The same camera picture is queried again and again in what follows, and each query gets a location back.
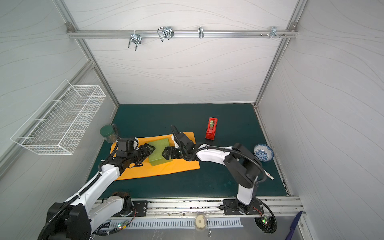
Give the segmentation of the green gift box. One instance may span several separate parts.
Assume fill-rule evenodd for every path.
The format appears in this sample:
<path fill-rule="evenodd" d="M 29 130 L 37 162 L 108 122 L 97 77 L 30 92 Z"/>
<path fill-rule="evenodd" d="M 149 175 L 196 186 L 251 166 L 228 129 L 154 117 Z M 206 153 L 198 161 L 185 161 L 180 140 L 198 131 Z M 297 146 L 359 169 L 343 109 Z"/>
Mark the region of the green gift box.
<path fill-rule="evenodd" d="M 152 167 L 169 163 L 172 161 L 172 159 L 166 159 L 162 155 L 165 148 L 170 146 L 168 139 L 152 141 L 152 142 L 149 142 L 148 144 L 155 148 L 154 151 L 149 156 L 149 163 L 151 164 Z"/>

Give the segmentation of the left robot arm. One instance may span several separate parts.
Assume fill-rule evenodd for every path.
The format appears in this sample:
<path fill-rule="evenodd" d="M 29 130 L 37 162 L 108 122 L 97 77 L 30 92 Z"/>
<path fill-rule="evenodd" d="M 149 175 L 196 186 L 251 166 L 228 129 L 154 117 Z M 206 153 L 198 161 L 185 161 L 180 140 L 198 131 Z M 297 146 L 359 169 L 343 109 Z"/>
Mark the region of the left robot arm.
<path fill-rule="evenodd" d="M 97 207 L 94 204 L 126 169 L 141 167 L 155 149 L 149 144 L 139 145 L 137 139 L 119 139 L 85 186 L 63 203 L 55 203 L 49 208 L 38 239 L 87 240 L 111 216 L 135 214 L 129 193 L 117 192 Z"/>

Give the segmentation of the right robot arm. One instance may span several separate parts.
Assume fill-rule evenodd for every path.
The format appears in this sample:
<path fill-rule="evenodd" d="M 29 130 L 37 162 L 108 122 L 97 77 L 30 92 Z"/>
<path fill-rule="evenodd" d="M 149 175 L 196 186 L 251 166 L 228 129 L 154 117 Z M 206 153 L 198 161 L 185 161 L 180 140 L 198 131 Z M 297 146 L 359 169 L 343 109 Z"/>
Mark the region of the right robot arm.
<path fill-rule="evenodd" d="M 185 161 L 211 162 L 223 165 L 238 183 L 237 202 L 240 208 L 249 208 L 255 198 L 259 183 L 267 180 L 262 163 L 242 144 L 232 147 L 216 147 L 203 143 L 194 143 L 184 133 L 172 135 L 174 147 L 166 147 L 162 156 Z"/>

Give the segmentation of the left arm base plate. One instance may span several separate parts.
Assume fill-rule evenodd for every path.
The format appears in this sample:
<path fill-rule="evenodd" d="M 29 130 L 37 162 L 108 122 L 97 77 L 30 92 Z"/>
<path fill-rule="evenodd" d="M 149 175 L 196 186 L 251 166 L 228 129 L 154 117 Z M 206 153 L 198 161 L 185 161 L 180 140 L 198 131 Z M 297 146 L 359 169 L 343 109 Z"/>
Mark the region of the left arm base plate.
<path fill-rule="evenodd" d="M 147 214 L 148 201 L 131 201 L 126 207 L 123 207 L 118 217 L 145 217 Z"/>

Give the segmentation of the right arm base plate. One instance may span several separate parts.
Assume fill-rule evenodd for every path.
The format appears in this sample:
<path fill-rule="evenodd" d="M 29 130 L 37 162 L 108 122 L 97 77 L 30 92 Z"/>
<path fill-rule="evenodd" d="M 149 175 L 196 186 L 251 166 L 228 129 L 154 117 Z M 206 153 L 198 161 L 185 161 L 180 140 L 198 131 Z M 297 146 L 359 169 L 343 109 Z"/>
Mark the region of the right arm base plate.
<path fill-rule="evenodd" d="M 263 205 L 259 200 L 253 198 L 249 205 L 241 203 L 238 199 L 224 199 L 219 206 L 220 210 L 224 211 L 226 216 L 232 215 L 259 215 L 263 216 Z"/>

